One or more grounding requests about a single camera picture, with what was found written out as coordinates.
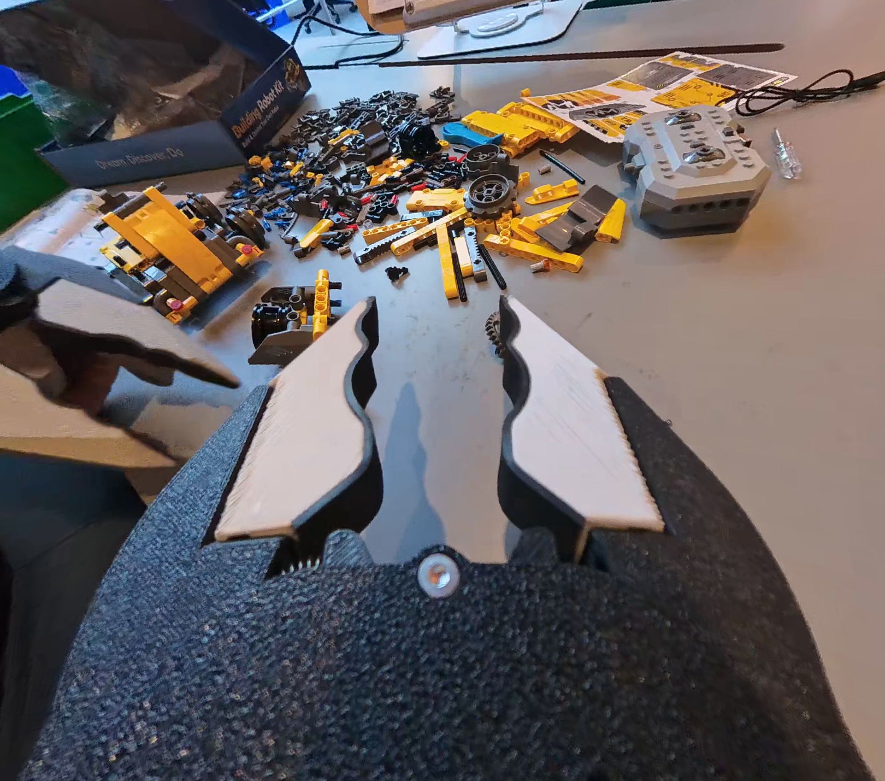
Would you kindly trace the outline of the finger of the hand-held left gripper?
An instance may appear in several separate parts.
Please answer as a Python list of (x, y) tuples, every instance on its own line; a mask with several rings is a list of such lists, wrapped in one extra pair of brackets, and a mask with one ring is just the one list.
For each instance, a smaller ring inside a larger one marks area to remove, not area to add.
[(1, 450), (119, 470), (175, 465), (127, 430), (48, 399), (33, 381), (6, 367), (1, 368)]
[(58, 279), (38, 294), (35, 329), (65, 363), (102, 358), (141, 381), (170, 387), (177, 374), (235, 389), (240, 379), (152, 308)]

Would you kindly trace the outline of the grey wheel hub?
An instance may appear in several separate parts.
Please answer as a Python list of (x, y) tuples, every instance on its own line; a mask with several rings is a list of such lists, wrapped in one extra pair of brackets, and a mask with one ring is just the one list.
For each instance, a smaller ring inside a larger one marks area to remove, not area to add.
[(468, 178), (487, 173), (503, 176), (511, 166), (510, 157), (503, 148), (492, 143), (470, 148), (461, 164), (463, 174)]
[(504, 175), (481, 174), (468, 183), (464, 205), (475, 219), (495, 219), (512, 208), (517, 191), (517, 183)]

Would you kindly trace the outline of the silver monitor stand base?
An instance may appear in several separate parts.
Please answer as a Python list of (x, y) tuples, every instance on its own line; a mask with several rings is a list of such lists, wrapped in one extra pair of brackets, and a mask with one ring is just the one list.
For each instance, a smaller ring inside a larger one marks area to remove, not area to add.
[(561, 38), (581, 11), (581, 0), (532, 1), (436, 26), (418, 45), (419, 61), (546, 44)]

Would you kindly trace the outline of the dark gear rack piece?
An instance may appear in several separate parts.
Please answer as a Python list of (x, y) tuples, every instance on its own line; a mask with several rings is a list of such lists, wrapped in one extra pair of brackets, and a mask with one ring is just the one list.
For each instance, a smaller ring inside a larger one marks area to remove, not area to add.
[(411, 237), (415, 234), (417, 228), (415, 227), (407, 227), (402, 229), (394, 234), (390, 234), (388, 237), (381, 239), (379, 241), (375, 241), (374, 243), (366, 246), (360, 253), (355, 254), (352, 257), (354, 263), (358, 266), (363, 266), (365, 264), (370, 264), (381, 256), (386, 255), (391, 246), (403, 239)]

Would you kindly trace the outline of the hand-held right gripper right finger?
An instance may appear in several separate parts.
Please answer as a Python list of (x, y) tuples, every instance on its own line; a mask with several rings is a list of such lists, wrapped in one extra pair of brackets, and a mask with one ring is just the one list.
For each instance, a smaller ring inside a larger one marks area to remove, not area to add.
[(512, 295), (499, 301), (503, 420), (497, 496), (521, 531), (581, 562), (597, 531), (664, 533), (606, 374)]

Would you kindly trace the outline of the yellow grey wheel assembly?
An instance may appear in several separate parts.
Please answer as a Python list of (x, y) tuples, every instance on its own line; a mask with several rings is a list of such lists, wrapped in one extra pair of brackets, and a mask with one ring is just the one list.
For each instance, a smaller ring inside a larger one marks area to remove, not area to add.
[(265, 292), (251, 313), (254, 350), (248, 363), (285, 367), (304, 353), (340, 318), (341, 302), (331, 293), (341, 288), (321, 269), (311, 285)]

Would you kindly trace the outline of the grey battery box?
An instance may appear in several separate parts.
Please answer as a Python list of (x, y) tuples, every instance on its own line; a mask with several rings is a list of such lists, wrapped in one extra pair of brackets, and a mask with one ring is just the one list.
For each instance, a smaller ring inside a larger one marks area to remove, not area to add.
[(622, 163), (636, 215), (662, 235), (734, 232), (772, 176), (743, 127), (721, 106), (655, 112), (624, 134)]

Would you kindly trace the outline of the pile of yellow beams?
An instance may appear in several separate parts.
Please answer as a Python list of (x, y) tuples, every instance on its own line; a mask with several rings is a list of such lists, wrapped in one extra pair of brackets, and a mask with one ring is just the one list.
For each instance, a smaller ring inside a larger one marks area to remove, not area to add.
[(493, 278), (506, 289), (493, 256), (523, 262), (535, 275), (554, 270), (579, 274), (584, 266), (582, 249), (594, 243), (620, 243), (627, 220), (625, 200), (592, 186), (554, 155), (549, 147), (569, 142), (579, 130), (526, 103), (525, 94), (531, 95), (525, 89), (519, 99), (494, 112), (474, 111), (456, 121), (487, 136), (503, 134), (503, 150), (511, 162), (504, 176), (518, 189), (509, 211), (489, 220), (472, 217), (464, 205), (466, 187), (476, 178), (463, 174), (461, 162), (467, 150), (450, 148), (439, 134), (442, 151), (435, 157), (413, 162), (402, 158), (398, 149), (397, 156), (369, 167), (373, 195), (365, 202), (389, 204), (392, 214), (387, 215), (388, 222), (364, 229), (350, 255), (415, 227), (415, 234), (394, 243), (378, 259), (410, 256), (437, 246), (446, 297), (466, 300), (464, 283), (469, 278), (475, 282)]

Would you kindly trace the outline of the blue brick separator tool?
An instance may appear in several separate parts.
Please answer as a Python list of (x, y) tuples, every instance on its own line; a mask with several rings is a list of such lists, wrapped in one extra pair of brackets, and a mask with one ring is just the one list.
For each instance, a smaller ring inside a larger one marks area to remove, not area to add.
[(503, 151), (503, 134), (487, 136), (472, 130), (462, 122), (448, 122), (441, 127), (442, 140), (452, 149), (470, 150), (481, 146), (496, 146)]

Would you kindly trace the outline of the black wheel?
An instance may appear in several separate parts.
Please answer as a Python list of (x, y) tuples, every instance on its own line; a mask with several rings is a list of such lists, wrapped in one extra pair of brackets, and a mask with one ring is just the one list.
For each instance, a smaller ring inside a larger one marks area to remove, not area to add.
[(413, 162), (425, 161), (442, 151), (430, 118), (421, 118), (408, 123), (398, 134), (397, 145), (399, 155)]

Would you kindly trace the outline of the green storage bin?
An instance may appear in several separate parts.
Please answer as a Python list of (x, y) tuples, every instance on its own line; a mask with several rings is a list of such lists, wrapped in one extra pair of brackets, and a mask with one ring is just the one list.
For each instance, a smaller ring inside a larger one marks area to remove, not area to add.
[(54, 141), (46, 117), (31, 96), (1, 97), (1, 232), (68, 190), (41, 157)]

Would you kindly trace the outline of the yellow toy brick car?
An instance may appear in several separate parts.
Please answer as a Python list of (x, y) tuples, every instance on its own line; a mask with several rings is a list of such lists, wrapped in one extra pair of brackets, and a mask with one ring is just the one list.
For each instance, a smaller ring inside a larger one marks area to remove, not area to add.
[(203, 194), (172, 201), (165, 183), (138, 194), (103, 192), (95, 230), (105, 271), (178, 325), (264, 256), (268, 239), (251, 211), (222, 211)]

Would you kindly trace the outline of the dark blue kit box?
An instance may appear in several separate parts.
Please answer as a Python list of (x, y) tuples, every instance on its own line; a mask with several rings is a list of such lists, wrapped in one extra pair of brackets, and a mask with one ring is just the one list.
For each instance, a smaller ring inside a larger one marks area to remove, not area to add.
[(230, 0), (2, 0), (1, 33), (50, 123), (37, 152), (75, 187), (243, 164), (311, 87)]

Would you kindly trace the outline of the yellow sticker sheet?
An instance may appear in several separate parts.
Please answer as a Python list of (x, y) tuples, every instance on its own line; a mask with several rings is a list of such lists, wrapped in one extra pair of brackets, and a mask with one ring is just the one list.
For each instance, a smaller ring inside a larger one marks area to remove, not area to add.
[(629, 126), (658, 112), (693, 106), (731, 110), (741, 93), (780, 87), (796, 78), (784, 71), (676, 51), (591, 88), (525, 94), (522, 100), (598, 140), (620, 143)]

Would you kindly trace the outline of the person's legs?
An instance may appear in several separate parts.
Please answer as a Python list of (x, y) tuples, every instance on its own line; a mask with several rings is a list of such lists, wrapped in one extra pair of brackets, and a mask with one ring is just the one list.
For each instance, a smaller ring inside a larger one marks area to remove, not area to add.
[(2, 695), (50, 687), (94, 590), (146, 509), (122, 469), (2, 455)]

